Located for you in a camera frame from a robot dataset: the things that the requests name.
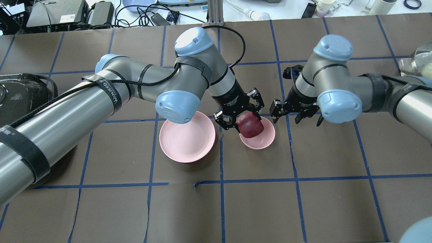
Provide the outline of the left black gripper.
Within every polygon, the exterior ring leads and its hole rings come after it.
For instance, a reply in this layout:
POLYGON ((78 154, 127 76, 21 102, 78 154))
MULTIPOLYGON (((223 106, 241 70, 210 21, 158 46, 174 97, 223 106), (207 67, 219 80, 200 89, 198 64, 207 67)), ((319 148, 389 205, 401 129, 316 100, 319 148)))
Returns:
POLYGON ((224 130, 239 130, 236 124, 237 116, 245 111, 253 112, 261 118, 261 109, 265 107, 261 93, 253 88, 247 94, 238 81, 232 83, 220 81, 212 85, 212 98, 219 105, 220 112, 214 113, 215 122, 224 130))

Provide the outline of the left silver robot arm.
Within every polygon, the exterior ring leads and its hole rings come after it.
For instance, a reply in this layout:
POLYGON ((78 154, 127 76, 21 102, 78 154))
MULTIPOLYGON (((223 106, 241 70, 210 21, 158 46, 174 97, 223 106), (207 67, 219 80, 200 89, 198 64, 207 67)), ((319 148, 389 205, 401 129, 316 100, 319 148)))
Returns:
POLYGON ((174 44, 174 68, 152 65, 124 55, 106 54, 93 75, 73 89, 1 127, 1 207, 49 174, 83 136, 136 97, 155 104, 156 112, 177 124, 188 123, 207 91, 220 106, 214 119, 235 128, 243 112, 265 104, 256 88, 244 92, 205 27, 193 27, 174 44))

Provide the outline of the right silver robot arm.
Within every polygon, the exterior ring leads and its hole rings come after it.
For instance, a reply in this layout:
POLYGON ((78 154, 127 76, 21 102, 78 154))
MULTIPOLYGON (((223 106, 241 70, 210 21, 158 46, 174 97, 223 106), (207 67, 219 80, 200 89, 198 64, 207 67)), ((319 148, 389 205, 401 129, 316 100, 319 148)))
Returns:
POLYGON ((323 120, 341 124, 362 113, 388 112, 431 141, 431 80, 377 73, 352 76, 347 67, 352 52, 352 44, 345 37, 327 34, 304 66, 287 68, 283 77, 293 80, 293 86, 284 101, 272 101, 269 113, 273 122, 296 113, 295 121, 299 123, 320 112, 319 126, 323 120))

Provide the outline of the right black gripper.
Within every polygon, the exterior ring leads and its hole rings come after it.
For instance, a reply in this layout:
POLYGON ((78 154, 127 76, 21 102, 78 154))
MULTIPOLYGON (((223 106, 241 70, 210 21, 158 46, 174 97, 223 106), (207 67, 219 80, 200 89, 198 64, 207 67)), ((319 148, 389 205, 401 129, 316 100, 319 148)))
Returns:
POLYGON ((276 124, 278 120, 292 112, 298 113, 296 115, 296 124, 306 117, 313 117, 318 111, 319 106, 316 97, 309 97, 301 93, 296 85, 290 89, 285 101, 274 99, 269 108, 269 114, 272 122, 276 124))

